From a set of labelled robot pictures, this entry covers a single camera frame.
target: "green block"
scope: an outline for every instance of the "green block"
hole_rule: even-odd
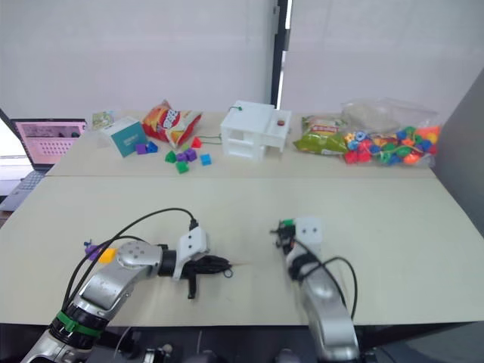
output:
[[[405,127],[404,130],[405,132],[407,132],[407,137],[410,138],[414,134],[416,128],[412,126],[408,126],[408,127]]]
[[[391,153],[381,153],[380,155],[380,161],[384,164],[388,163],[390,161],[390,158],[392,157]]]
[[[399,157],[406,157],[407,155],[409,155],[411,152],[411,148],[409,148],[408,146],[404,146],[404,147],[400,147],[397,151],[396,151],[396,154],[399,156]]]
[[[178,161],[175,165],[180,174],[188,171],[188,163],[186,161]]]
[[[167,163],[171,163],[173,164],[175,161],[176,161],[176,155],[175,153],[172,151],[170,151],[166,156],[165,156],[165,161]]]
[[[388,144],[385,144],[383,147],[382,147],[382,150],[383,151],[391,151],[393,149],[395,149],[396,146],[394,144],[392,144],[391,142],[389,142]]]

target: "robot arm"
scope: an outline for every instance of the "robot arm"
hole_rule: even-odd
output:
[[[316,218],[283,221],[274,231],[277,247],[286,255],[293,280],[299,281],[299,295],[309,319],[318,358],[322,361],[351,361],[359,357],[355,328],[336,284],[312,255],[319,255],[321,223]],[[308,247],[311,253],[295,240]]]
[[[93,275],[73,302],[57,314],[21,363],[84,362],[140,280],[157,275],[172,276],[175,281],[189,278],[188,297],[193,299],[196,274],[216,273],[231,267],[227,260],[206,256],[207,253],[206,232],[200,227],[183,236],[177,250],[141,240],[123,244],[116,258]],[[217,261],[218,270],[209,265],[212,261]]]

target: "colorful beads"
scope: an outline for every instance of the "colorful beads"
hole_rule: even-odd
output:
[[[349,152],[344,158],[348,164],[367,163],[372,157],[389,166],[397,163],[415,164],[421,157],[437,153],[432,141],[437,141],[438,131],[435,128],[416,129],[408,126],[395,134],[348,133],[344,139]]]

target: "chip bag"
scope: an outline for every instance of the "chip bag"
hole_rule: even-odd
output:
[[[314,154],[338,155],[348,151],[342,129],[347,124],[340,114],[304,116],[302,137],[294,142],[296,148]]]
[[[173,147],[183,144],[202,117],[201,112],[175,111],[167,100],[153,107],[143,119],[147,136],[168,141]]]

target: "laptop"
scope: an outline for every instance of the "laptop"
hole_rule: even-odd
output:
[[[83,119],[11,119],[10,124],[33,167],[0,203],[0,210],[13,212],[85,131],[86,123]]]

